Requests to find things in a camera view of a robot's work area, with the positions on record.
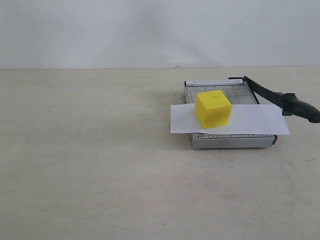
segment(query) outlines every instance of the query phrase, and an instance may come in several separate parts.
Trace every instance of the paper cutter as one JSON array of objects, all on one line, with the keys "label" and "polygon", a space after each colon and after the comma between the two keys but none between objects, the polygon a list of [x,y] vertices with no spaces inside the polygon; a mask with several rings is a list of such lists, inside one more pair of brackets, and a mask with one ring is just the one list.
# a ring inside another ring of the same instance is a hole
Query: paper cutter
[{"label": "paper cutter", "polygon": [[[196,103],[198,93],[222,90],[231,104],[260,104],[255,92],[283,109],[282,115],[297,115],[311,123],[320,122],[320,112],[308,103],[298,100],[294,93],[272,92],[248,77],[229,77],[223,80],[195,80],[184,82],[186,104]],[[277,141],[277,135],[190,134],[194,149],[269,148]]]}]

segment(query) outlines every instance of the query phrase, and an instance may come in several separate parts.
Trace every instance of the white tabletop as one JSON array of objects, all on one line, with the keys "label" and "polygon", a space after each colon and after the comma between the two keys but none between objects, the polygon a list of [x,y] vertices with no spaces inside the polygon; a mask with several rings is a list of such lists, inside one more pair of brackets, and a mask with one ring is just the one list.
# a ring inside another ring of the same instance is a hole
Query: white tabletop
[{"label": "white tabletop", "polygon": [[244,75],[320,107],[320,67],[1,70],[0,239],[319,239],[319,124],[268,149],[170,134],[185,80]]}]

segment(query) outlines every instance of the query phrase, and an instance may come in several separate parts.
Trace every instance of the white backdrop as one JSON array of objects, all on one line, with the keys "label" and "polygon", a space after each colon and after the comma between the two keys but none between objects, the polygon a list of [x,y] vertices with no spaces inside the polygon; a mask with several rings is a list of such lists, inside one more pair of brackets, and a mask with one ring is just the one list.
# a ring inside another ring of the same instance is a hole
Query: white backdrop
[{"label": "white backdrop", "polygon": [[0,0],[0,69],[320,65],[318,0]]}]

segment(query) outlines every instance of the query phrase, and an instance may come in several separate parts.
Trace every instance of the yellow block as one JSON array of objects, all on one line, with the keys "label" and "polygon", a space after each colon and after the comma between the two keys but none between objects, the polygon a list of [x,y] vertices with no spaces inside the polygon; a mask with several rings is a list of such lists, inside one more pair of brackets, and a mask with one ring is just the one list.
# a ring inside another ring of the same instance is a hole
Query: yellow block
[{"label": "yellow block", "polygon": [[232,104],[221,90],[196,95],[195,115],[204,129],[228,125],[231,109]]}]

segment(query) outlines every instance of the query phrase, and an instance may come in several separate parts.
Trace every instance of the paper sheet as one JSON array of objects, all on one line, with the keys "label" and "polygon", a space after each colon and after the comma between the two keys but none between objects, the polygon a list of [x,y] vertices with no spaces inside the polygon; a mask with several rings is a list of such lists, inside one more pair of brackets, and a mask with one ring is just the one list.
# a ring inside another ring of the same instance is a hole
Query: paper sheet
[{"label": "paper sheet", "polygon": [[274,104],[235,104],[232,106],[228,125],[203,129],[195,115],[195,103],[171,106],[171,133],[290,134],[282,109]]}]

